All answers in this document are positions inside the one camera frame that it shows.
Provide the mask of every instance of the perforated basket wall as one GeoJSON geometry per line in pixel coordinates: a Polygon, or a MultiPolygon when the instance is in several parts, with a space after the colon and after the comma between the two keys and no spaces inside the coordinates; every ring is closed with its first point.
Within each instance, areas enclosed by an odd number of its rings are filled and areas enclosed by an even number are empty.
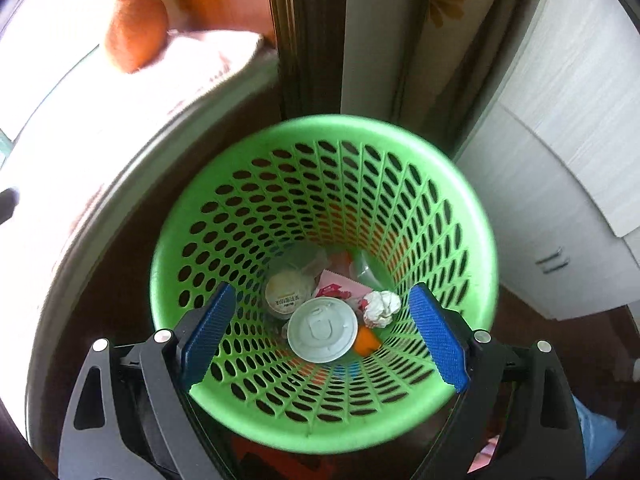
{"type": "Polygon", "coordinates": [[[453,394],[406,306],[426,282],[472,328],[489,328],[494,241],[458,170],[425,141],[348,116],[288,121],[217,156],[162,229],[151,274],[156,328],[202,307],[220,280],[238,309],[191,396],[232,430],[295,452],[343,452],[409,430],[453,394]],[[364,248],[390,271],[403,307],[383,347],[362,359],[302,362],[264,323],[262,277],[295,240],[364,248]]]}

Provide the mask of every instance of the orange vase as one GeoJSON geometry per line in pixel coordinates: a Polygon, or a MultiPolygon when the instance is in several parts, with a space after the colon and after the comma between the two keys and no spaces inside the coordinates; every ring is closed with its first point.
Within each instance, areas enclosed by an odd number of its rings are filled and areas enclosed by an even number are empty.
{"type": "Polygon", "coordinates": [[[168,28],[162,0],[116,0],[104,47],[117,68],[132,73],[164,49],[168,28]]]}

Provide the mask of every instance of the blue gripper pad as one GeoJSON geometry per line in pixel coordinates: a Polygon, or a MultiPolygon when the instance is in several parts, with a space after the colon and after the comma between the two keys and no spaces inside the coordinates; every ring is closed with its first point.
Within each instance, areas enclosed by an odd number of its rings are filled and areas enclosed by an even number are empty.
{"type": "Polygon", "coordinates": [[[425,285],[414,285],[409,291],[409,313],[424,339],[442,380],[462,392],[469,382],[465,367],[465,351],[442,317],[443,308],[425,285]]]}
{"type": "Polygon", "coordinates": [[[207,313],[202,317],[182,352],[180,384],[189,389],[202,382],[209,370],[226,327],[236,312],[236,292],[225,283],[209,300],[207,313]]]}

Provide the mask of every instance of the silver screw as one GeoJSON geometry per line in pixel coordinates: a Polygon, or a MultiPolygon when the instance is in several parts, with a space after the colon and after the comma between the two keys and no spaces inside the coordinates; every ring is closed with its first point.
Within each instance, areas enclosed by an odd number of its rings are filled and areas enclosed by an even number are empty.
{"type": "Polygon", "coordinates": [[[538,350],[548,354],[551,352],[551,345],[547,341],[538,341],[538,350]]]}
{"type": "Polygon", "coordinates": [[[92,344],[91,348],[94,349],[94,352],[102,352],[104,349],[107,348],[107,346],[109,346],[109,342],[105,339],[96,339],[94,341],[94,344],[92,344]]]}
{"type": "Polygon", "coordinates": [[[479,343],[488,343],[491,341],[491,334],[489,334],[486,330],[478,330],[474,332],[474,339],[479,343]]]}
{"type": "Polygon", "coordinates": [[[163,328],[162,330],[158,330],[154,334],[154,341],[156,343],[166,343],[167,341],[169,341],[169,339],[171,339],[171,335],[171,330],[163,328]]]}

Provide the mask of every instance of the cabinet handle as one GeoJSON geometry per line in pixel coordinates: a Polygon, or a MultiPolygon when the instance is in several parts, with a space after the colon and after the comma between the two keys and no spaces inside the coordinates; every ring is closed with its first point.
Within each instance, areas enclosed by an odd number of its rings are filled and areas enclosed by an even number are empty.
{"type": "Polygon", "coordinates": [[[560,265],[557,265],[555,267],[551,267],[550,269],[544,269],[542,271],[542,273],[543,274],[551,274],[552,272],[556,272],[556,270],[564,269],[567,265],[569,265],[570,261],[571,261],[570,258],[566,258],[564,260],[564,262],[562,262],[560,265]]]}
{"type": "Polygon", "coordinates": [[[556,259],[558,256],[560,256],[560,254],[562,254],[562,247],[558,247],[558,250],[553,253],[550,256],[547,256],[546,258],[542,258],[541,260],[536,261],[536,265],[542,265],[542,264],[546,264],[547,262],[550,262],[551,260],[556,259]]]}

